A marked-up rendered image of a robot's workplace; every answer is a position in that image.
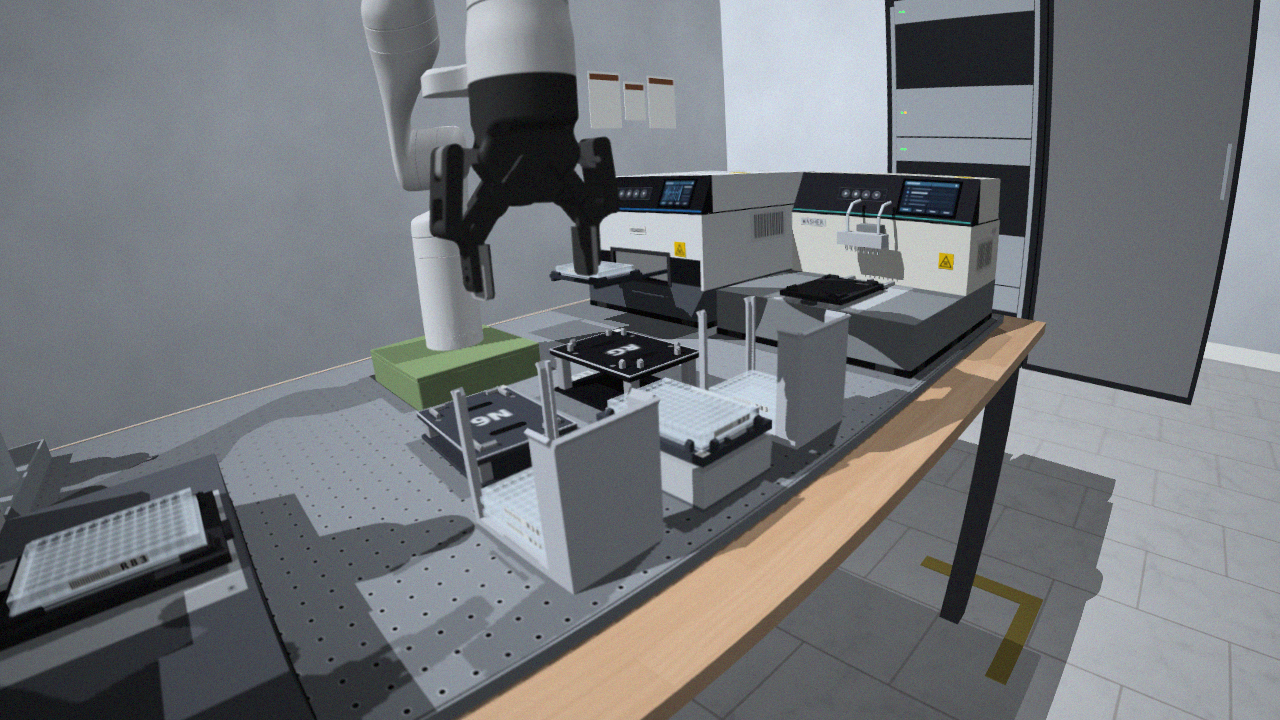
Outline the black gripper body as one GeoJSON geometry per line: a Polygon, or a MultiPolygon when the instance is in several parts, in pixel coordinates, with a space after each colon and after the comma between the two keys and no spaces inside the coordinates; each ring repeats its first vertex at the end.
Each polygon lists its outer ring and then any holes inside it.
{"type": "Polygon", "coordinates": [[[509,206],[557,202],[564,186],[547,156],[564,152],[573,169],[579,163],[576,76],[526,72],[476,79],[468,83],[468,108],[480,165],[472,168],[486,188],[494,193],[515,158],[531,154],[535,167],[509,206]]]}

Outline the black regrip nest plate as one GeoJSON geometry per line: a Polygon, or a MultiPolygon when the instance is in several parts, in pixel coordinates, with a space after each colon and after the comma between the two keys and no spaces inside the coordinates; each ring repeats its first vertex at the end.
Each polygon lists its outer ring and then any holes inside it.
{"type": "Polygon", "coordinates": [[[698,348],[680,347],[625,328],[596,334],[585,340],[570,340],[570,345],[549,348],[556,356],[559,386],[556,392],[605,411],[607,400],[660,380],[652,375],[681,364],[682,383],[696,387],[698,348]],[[567,361],[568,360],[568,361],[567,361]],[[599,373],[572,380],[571,363],[599,373]],[[604,374],[605,373],[605,374],[604,374]]]}

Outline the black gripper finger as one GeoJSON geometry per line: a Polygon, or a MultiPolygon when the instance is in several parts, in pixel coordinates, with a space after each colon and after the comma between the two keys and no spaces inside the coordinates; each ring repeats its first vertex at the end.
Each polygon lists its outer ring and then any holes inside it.
{"type": "Polygon", "coordinates": [[[620,211],[620,193],[611,140],[582,138],[579,146],[584,182],[564,152],[548,154],[547,167],[564,186],[564,193],[554,204],[576,224],[571,227],[573,272],[596,275],[602,264],[600,223],[620,211]]]}
{"type": "Polygon", "coordinates": [[[486,301],[495,297],[495,290],[490,243],[485,240],[527,181],[535,159],[531,154],[515,158],[494,193],[480,181],[463,217],[463,179],[472,164],[479,165],[477,151],[462,149],[460,143],[433,149],[429,231],[434,237],[458,245],[465,288],[474,299],[486,301]]]}

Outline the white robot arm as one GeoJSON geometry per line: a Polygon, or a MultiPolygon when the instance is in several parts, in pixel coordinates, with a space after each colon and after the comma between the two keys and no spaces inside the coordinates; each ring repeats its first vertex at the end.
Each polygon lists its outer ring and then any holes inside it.
{"type": "MultiPolygon", "coordinates": [[[[433,149],[451,143],[467,149],[457,126],[411,127],[421,86],[422,97],[468,97],[468,83],[492,76],[526,72],[576,76],[570,0],[466,0],[466,64],[433,69],[440,47],[434,0],[361,3],[396,176],[406,191],[430,190],[433,149]]],[[[426,345],[436,351],[467,348],[484,340],[480,302],[463,286],[458,245],[430,233],[429,214],[430,210],[411,222],[426,345]]]]}

